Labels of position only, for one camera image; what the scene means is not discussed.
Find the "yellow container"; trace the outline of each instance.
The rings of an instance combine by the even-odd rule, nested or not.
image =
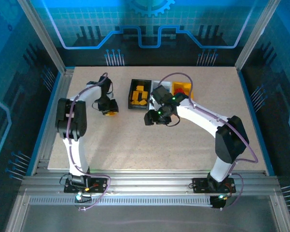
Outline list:
[[[172,94],[175,95],[178,89],[182,89],[185,95],[189,95],[191,89],[191,83],[184,83],[184,82],[173,82],[173,89]],[[194,100],[193,90],[191,93],[191,99]]]

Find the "wooden work surface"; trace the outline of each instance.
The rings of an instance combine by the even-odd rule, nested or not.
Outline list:
[[[207,131],[185,119],[172,128],[145,126],[146,111],[127,108],[131,79],[160,80],[169,73],[184,72],[193,79],[194,100],[198,104],[220,115],[236,115],[242,119],[250,145],[260,161],[258,164],[241,162],[235,169],[266,170],[234,67],[76,67],[68,98],[83,90],[87,82],[98,81],[104,72],[113,81],[119,114],[103,116],[91,106],[88,108],[84,139],[91,169],[210,170],[213,167],[217,157],[215,139]],[[167,80],[188,82],[181,75]],[[253,159],[247,149],[240,157]],[[67,151],[58,134],[48,168],[69,168]]]

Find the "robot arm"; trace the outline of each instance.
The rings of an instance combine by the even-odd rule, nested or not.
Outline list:
[[[163,86],[156,88],[152,92],[151,98],[151,103],[155,109],[146,113],[144,117],[145,125],[153,125],[154,123],[168,124],[171,122],[170,116],[176,115],[202,127],[215,138],[215,150],[218,157],[214,167],[207,176],[207,181],[210,190],[212,192],[217,191],[229,175],[235,159],[243,153],[246,146],[230,128],[198,110],[198,107],[230,123],[249,142],[240,118],[236,116],[228,118],[218,115],[193,101],[193,105],[191,105],[187,95],[178,93],[173,96]]]
[[[96,84],[96,82],[87,83],[86,87],[90,87]],[[60,134],[60,137],[63,139],[63,142],[66,146],[67,153],[69,154],[69,140],[67,139],[67,123],[69,118],[69,112],[71,104],[75,97],[70,99],[61,98],[58,101],[57,114],[56,114],[56,129]],[[77,165],[78,169],[73,165],[70,155],[69,157],[69,180],[73,183],[78,183],[81,185],[87,185],[87,176],[84,176],[81,172],[89,173],[89,165],[87,163],[83,136],[87,130],[87,115],[86,110],[88,107],[91,107],[93,103],[97,103],[98,110],[103,113],[103,115],[113,115],[118,112],[118,105],[115,99],[113,98],[112,93],[112,82],[106,77],[100,85],[90,88],[84,92],[76,101],[72,121],[69,130],[69,137],[71,138],[71,156],[74,163]]]

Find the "red object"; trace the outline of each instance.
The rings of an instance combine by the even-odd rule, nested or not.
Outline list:
[[[176,95],[177,93],[184,93],[182,88],[177,88],[174,92],[174,95]]]

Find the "black mounting plate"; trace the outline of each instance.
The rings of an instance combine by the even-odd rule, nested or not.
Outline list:
[[[226,178],[221,187],[216,192],[209,190],[207,178],[193,178],[191,185],[193,185],[193,193],[229,193],[230,189],[226,187],[225,184],[229,184],[229,186],[232,186],[233,184],[232,193],[236,193],[235,182],[232,178]]]
[[[86,192],[99,192],[99,193],[103,193],[107,187],[107,178],[89,178],[89,183],[88,183],[88,187],[89,190]],[[85,188],[87,186],[82,185],[80,183],[75,183],[75,182],[71,182],[69,181],[69,179],[66,179],[66,183],[64,186],[64,193],[78,193],[79,191],[83,191],[85,192]]]

